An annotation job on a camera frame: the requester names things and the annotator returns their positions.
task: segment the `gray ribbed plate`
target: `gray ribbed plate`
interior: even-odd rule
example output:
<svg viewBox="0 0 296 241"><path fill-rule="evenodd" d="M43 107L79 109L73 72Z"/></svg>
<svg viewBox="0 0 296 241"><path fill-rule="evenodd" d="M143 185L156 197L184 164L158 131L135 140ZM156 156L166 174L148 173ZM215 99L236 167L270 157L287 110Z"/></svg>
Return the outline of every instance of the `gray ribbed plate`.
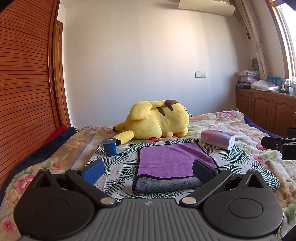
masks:
<svg viewBox="0 0 296 241"><path fill-rule="evenodd" d="M22 237L21 241L33 241ZM235 241L203 220L196 209L174 199L123 199L115 208L102 209L83 231L63 241ZM271 235L254 241L278 241Z"/></svg>

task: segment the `door frame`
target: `door frame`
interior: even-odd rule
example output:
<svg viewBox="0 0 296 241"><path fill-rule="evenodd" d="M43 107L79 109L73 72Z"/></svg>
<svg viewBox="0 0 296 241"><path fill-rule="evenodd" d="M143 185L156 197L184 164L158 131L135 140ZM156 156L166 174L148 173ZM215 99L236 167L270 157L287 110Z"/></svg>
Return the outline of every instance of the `door frame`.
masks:
<svg viewBox="0 0 296 241"><path fill-rule="evenodd" d="M57 20L54 28L54 37L53 37L54 98L56 103L59 126L66 125L70 127L71 124L70 124L65 86L64 86L62 40L63 40L63 23ZM56 61L56 48L58 48L58 51L59 51L58 63Z"/></svg>

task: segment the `yellow plush toy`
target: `yellow plush toy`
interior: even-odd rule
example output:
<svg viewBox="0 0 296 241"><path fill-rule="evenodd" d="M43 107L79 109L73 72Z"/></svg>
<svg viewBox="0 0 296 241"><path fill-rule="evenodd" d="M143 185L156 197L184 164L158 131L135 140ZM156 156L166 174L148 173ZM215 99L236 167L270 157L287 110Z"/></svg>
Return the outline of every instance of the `yellow plush toy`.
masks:
<svg viewBox="0 0 296 241"><path fill-rule="evenodd" d="M184 137L188 133L189 114L186 108L175 100L139 101L133 105L125 122L119 123L113 131L123 131L114 138L122 145L133 138L148 140L152 137Z"/></svg>

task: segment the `wooden wardrobe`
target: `wooden wardrobe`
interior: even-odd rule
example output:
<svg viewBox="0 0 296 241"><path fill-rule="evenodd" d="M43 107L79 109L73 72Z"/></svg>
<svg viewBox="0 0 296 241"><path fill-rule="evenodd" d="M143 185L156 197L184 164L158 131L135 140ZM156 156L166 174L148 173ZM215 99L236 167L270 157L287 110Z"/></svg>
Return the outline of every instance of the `wooden wardrobe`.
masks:
<svg viewBox="0 0 296 241"><path fill-rule="evenodd" d="M59 0L14 0L0 13L0 186L60 126L53 40Z"/></svg>

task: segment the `bed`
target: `bed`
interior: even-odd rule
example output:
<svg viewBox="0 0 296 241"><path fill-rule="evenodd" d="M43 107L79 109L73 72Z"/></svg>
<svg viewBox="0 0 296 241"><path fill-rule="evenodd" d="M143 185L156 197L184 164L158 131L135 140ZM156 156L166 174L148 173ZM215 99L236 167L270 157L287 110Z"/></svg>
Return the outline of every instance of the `bed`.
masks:
<svg viewBox="0 0 296 241"><path fill-rule="evenodd" d="M101 146L102 140L116 134L112 131L112 126L68 128L53 141L28 156L14 168L6 180L0 192L0 198L3 199L0 207L0 240L15 241L20 237L13 220L13 210L41 168L48 168L52 173L63 173L69 168L82 168L97 159L102 159L105 163L104 175L95 186L119 202L122 198L175 198L179 201L193 190L132 192L138 150L143 146L192 142L200 138L201 131L209 128L237 135L235 149L227 154L221 154L212 146L201 146L214 159L221 160L220 165L229 164L234 173L244 173L250 168L261 173L284 209L284 221L277 235L280 238L285 236L296 223L296 164L294 161L282 161L278 151L262 147L261 139L264 136L276 135L255 125L248 116L238 111L226 111L191 117L188 135L181 139L172 137L148 141L132 140L119 146L118 154L112 158L106 157ZM239 155L234 158L231 153Z"/></svg>

